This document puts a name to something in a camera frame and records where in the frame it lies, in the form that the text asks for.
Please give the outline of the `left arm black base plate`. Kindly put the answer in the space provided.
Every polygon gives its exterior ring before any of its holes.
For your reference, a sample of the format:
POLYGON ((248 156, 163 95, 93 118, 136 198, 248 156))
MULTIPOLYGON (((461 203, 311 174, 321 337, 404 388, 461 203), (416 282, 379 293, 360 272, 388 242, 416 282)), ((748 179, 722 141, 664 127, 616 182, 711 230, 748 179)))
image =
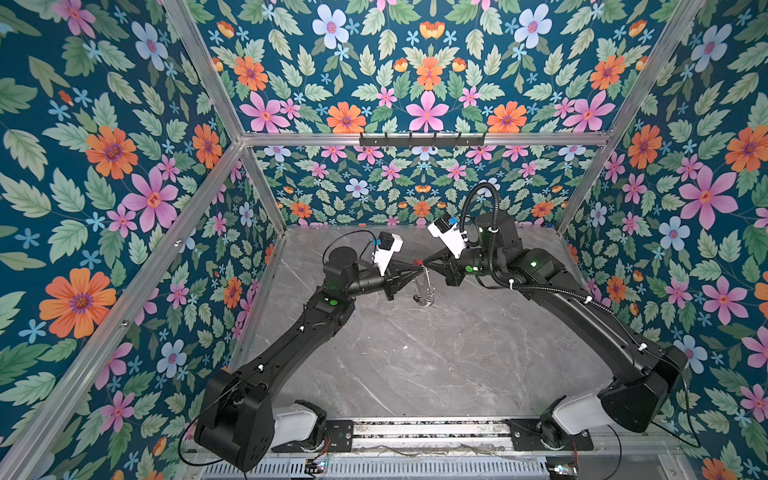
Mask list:
POLYGON ((316 425, 309 437, 271 448, 273 453, 321 452, 348 453, 352 450, 355 423, 352 420, 325 420, 316 425))

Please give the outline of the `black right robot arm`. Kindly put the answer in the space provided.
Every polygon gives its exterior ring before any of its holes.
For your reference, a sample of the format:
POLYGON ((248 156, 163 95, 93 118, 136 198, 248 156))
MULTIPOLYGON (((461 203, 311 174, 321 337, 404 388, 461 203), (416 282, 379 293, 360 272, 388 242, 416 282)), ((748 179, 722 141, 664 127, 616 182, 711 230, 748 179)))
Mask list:
POLYGON ((424 258, 423 265, 442 275, 449 286, 460 285, 467 276, 490 277, 493 288, 520 293, 562 321, 612 373, 602 389, 555 400, 541 414, 534 436, 557 449, 566 438, 597 427, 645 432, 669 396, 685 385, 683 352, 663 349, 630 330, 555 256, 525 247, 515 220, 502 211, 490 183, 477 184, 467 198, 483 192, 490 194, 492 208, 475 219, 476 239, 466 234, 467 205, 457 216, 445 213, 428 227, 443 248, 424 258))

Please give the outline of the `steel keyring with red handle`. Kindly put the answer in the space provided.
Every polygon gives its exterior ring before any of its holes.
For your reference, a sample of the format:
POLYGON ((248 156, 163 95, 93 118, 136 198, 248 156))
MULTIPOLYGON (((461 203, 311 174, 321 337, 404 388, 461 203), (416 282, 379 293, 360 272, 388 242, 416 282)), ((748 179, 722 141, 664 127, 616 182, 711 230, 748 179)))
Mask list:
POLYGON ((430 278, 430 271, 421 260, 415 260, 414 265, 420 269, 420 274, 414 280, 413 299, 421 307, 430 307, 435 302, 435 288, 430 278))

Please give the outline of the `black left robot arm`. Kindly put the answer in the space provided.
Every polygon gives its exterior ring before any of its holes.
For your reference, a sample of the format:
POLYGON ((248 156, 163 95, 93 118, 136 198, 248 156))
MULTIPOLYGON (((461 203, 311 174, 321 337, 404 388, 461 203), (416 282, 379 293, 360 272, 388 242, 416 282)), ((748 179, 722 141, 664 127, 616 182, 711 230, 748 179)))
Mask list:
POLYGON ((382 291, 392 299, 422 272, 420 265, 397 260, 385 268, 365 268, 353 248, 334 249, 323 265, 323 282, 295 323, 249 363, 233 372, 221 370, 209 380, 194 422, 195 442, 243 472, 256 467, 274 447, 322 447, 326 411, 305 400, 276 407, 274 399, 299 367, 348 322, 358 296, 382 291))

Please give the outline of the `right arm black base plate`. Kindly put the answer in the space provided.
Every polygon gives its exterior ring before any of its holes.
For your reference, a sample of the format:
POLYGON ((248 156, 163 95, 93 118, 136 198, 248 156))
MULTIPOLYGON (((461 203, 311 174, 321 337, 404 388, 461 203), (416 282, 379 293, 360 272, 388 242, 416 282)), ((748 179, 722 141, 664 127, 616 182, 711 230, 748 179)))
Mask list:
POLYGON ((538 418, 505 419, 516 451, 593 451, 594 443, 588 432, 568 434, 551 421, 538 418))

